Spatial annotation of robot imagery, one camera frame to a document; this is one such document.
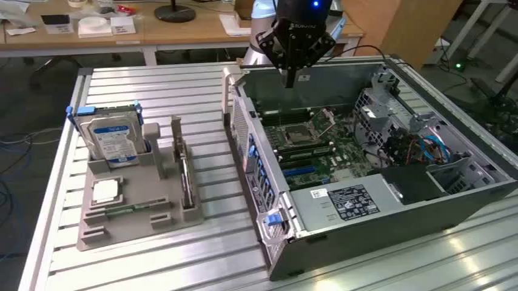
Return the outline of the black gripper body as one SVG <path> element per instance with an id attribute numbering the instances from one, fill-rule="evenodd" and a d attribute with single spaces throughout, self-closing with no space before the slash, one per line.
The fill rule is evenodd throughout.
<path id="1" fill-rule="evenodd" d="M 329 1 L 278 1 L 276 4 L 276 20 L 280 25 L 281 40 L 287 50 L 291 35 L 308 32 L 320 36 L 325 32 L 325 20 Z"/>

